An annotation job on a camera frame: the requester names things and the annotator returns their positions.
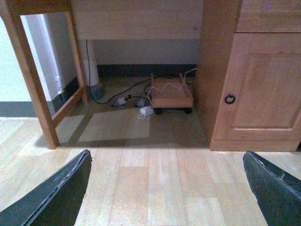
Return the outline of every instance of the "white pipe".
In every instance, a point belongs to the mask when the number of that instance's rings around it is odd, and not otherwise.
[[[48,23],[46,21],[45,15],[40,14],[39,16],[40,16],[40,20],[41,20],[41,26],[43,29],[43,35],[44,35],[46,47],[50,53],[50,57],[52,60],[52,66],[53,66],[53,69],[55,72],[55,81],[57,83],[57,89],[58,89],[57,94],[59,95],[59,94],[63,93],[63,85],[62,85],[62,78],[60,76],[58,63],[55,58],[54,47],[52,45],[52,41],[51,41],[51,37],[50,37],[50,29],[49,29]]]

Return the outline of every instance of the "desk drawer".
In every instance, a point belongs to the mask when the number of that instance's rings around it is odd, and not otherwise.
[[[301,1],[243,0],[236,32],[301,32]]]

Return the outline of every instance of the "cabinet door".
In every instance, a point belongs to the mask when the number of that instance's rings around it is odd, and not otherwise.
[[[301,32],[301,1],[243,0],[237,32]]]
[[[228,94],[235,96],[233,104],[225,103]],[[296,141],[298,145],[300,33],[235,34],[213,140]]]

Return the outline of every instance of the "desk leg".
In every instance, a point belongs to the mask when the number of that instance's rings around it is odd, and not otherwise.
[[[70,42],[72,46],[72,51],[73,51],[73,57],[74,57],[74,62],[76,66],[76,72],[77,72],[77,78],[79,81],[79,86],[83,88],[83,95],[82,95],[82,100],[84,104],[88,104],[89,102],[89,95],[88,95],[88,89],[87,89],[87,80],[86,80],[86,73],[84,70],[80,50],[79,50],[79,42],[77,40],[76,36],[76,30],[75,30],[75,24],[74,24],[74,19],[72,15],[72,11],[66,12],[65,13],[65,18],[68,26],[68,31],[69,31],[69,37],[70,37]]]
[[[6,1],[0,0],[0,4],[1,17],[8,31],[48,147],[49,149],[56,149],[59,141],[21,18],[9,8]]]

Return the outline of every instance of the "dark baseboard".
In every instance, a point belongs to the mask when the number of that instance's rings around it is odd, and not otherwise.
[[[50,113],[55,114],[52,102],[47,101]],[[35,118],[37,114],[31,101],[0,102],[0,117],[29,117]]]
[[[63,89],[64,92],[57,95],[53,100],[53,108],[55,112],[57,112],[66,102],[67,100],[77,91],[79,88],[79,82],[77,77],[75,77],[68,85]]]
[[[178,75],[184,74],[197,65],[97,65],[100,78],[105,77],[149,77],[154,75]]]
[[[64,88],[64,92],[56,96],[52,101],[47,101],[50,114],[54,115],[66,101],[79,88],[77,77],[75,77]],[[33,108],[31,101],[17,101],[17,102],[0,102],[0,117],[30,117],[35,118],[37,114]]]

